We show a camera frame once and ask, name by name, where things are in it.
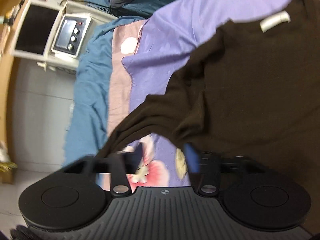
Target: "purple blanket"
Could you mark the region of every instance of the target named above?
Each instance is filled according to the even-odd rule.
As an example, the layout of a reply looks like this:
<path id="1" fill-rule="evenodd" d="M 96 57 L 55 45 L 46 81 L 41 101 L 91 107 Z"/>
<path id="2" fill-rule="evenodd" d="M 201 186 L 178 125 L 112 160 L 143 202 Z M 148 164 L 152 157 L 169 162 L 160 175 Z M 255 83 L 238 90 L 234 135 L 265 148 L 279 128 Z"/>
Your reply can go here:
<path id="1" fill-rule="evenodd" d="M 190 52 L 210 39 L 229 19 L 252 21 L 280 11 L 291 0 L 177 0 L 157 10 L 144 25 L 135 55 L 122 63 L 132 77 L 130 112 L 148 94 L 164 94 L 172 73 L 185 65 Z M 154 159 L 169 171 L 169 186 L 188 186 L 175 172 L 177 148 L 152 134 Z"/>

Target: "wooden shelf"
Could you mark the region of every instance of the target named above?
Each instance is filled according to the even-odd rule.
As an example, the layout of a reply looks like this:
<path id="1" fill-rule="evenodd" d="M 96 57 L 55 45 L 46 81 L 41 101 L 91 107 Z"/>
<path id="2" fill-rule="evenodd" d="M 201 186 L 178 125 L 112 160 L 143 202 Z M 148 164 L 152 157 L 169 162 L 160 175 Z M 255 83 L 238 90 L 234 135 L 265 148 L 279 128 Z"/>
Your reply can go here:
<path id="1" fill-rule="evenodd" d="M 6 12 L 17 5 L 20 0 L 0 0 L 0 15 L 5 15 Z M 19 67 L 19 59 L 14 58 L 9 53 L 12 38 L 17 28 L 23 9 L 26 3 L 23 4 L 15 22 L 10 31 L 4 54 L 0 61 L 0 140 L 3 141 L 7 148 L 12 161 L 14 161 L 14 145 L 12 140 L 12 103 L 14 98 L 14 86 L 16 81 L 17 70 Z M 3 31 L 3 25 L 0 25 L 0 33 Z M 0 172 L 0 182 L 12 183 L 12 172 Z"/>

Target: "white tile floor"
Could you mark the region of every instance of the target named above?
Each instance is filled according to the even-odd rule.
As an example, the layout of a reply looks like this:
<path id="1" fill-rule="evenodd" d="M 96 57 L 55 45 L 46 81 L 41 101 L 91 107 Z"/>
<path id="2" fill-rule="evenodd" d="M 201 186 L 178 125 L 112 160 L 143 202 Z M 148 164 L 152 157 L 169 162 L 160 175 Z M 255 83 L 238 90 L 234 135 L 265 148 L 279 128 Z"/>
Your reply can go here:
<path id="1" fill-rule="evenodd" d="M 13 106 L 16 162 L 20 169 L 13 185 L 0 185 L 0 230 L 7 237 L 10 228 L 24 224 L 18 208 L 20 194 L 49 174 L 35 171 L 53 172 L 61 167 L 74 81 L 75 76 L 67 73 L 44 72 L 34 61 L 20 63 Z"/>

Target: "white frame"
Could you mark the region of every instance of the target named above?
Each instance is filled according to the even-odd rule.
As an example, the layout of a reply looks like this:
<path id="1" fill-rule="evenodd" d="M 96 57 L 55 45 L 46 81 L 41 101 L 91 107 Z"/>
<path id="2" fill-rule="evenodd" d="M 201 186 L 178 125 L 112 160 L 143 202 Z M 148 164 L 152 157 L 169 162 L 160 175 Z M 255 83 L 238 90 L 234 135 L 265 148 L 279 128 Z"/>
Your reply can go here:
<path id="1" fill-rule="evenodd" d="M 87 21 L 86 21 L 86 26 L 84 27 L 83 35 L 82 35 L 82 37 L 81 37 L 81 41 L 80 41 L 80 43 L 79 43 L 79 46 L 78 46 L 78 49 L 77 49 L 75 55 L 72 55 L 72 54 L 69 54 L 69 53 L 66 53 L 66 52 L 63 52 L 63 51 L 54 49 L 54 45 L 56 44 L 56 40 L 57 40 L 57 38 L 58 38 L 60 29 L 61 29 L 62 24 L 63 24 L 63 22 L 64 22 L 64 20 L 65 20 L 66 17 L 79 17 L 79 18 L 86 18 L 86 19 L 87 19 Z M 55 35 L 55 37 L 54 37 L 54 40 L 53 40 L 53 43 L 52 43 L 52 45 L 51 45 L 51 51 L 52 51 L 53 53 L 56 53 L 56 54 L 64 54 L 64 55 L 68 55 L 69 57 L 77 58 L 77 57 L 79 56 L 80 49 L 81 49 L 82 43 L 83 43 L 83 41 L 84 41 L 84 37 L 85 37 L 85 35 L 86 35 L 87 29 L 88 29 L 88 27 L 89 27 L 89 25 L 90 25 L 90 22 L 91 22 L 91 17 L 90 17 L 88 14 L 85 14 L 85 13 L 83 13 L 83 14 L 81 14 L 81 13 L 79 13 L 79 14 L 69 14 L 69 13 L 66 13 L 66 14 L 62 17 L 62 19 L 61 19 L 61 21 L 60 21 L 59 27 L 58 27 L 58 29 L 57 29 L 57 33 L 56 33 L 56 35 Z"/>
<path id="2" fill-rule="evenodd" d="M 45 8 L 54 9 L 54 10 L 58 11 L 57 17 L 56 17 L 56 19 L 55 19 L 55 21 L 54 21 L 54 23 L 52 25 L 52 28 L 51 28 L 51 31 L 49 33 L 48 40 L 47 40 L 47 43 L 46 43 L 46 45 L 44 47 L 44 52 L 43 52 L 42 55 L 15 49 L 15 47 L 17 45 L 18 36 L 20 34 L 20 30 L 22 28 L 24 19 L 25 19 L 27 13 L 28 13 L 28 10 L 29 10 L 31 4 L 32 5 L 38 5 L 38 6 L 45 7 Z M 48 47 L 50 46 L 50 42 L 51 42 L 50 36 L 52 36 L 55 33 L 56 30 L 55 30 L 54 27 L 56 25 L 58 25 L 58 22 L 60 21 L 62 15 L 63 15 L 63 6 L 59 6 L 57 4 L 46 2 L 46 1 L 43 1 L 43 0 L 29 0 L 28 3 L 26 4 L 26 7 L 24 8 L 24 10 L 22 12 L 19 24 L 18 24 L 17 29 L 15 30 L 15 33 L 14 33 L 14 36 L 13 36 L 12 45 L 11 45 L 11 49 L 10 49 L 11 54 L 13 56 L 15 56 L 15 57 L 22 57 L 22 58 L 28 58 L 28 59 L 33 59 L 33 60 L 44 61 L 44 58 L 45 58 L 44 54 L 48 50 Z"/>

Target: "clothing label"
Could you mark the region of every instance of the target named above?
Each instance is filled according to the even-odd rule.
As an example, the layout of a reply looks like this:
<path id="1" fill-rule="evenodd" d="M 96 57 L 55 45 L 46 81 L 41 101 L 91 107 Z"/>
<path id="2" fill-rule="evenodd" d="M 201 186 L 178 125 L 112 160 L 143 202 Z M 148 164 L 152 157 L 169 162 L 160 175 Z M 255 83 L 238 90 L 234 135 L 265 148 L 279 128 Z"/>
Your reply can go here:
<path id="1" fill-rule="evenodd" d="M 260 22 L 260 27 L 263 32 L 266 32 L 267 30 L 278 25 L 279 23 L 290 21 L 291 19 L 289 14 L 286 11 L 282 11 L 265 18 L 263 21 Z"/>

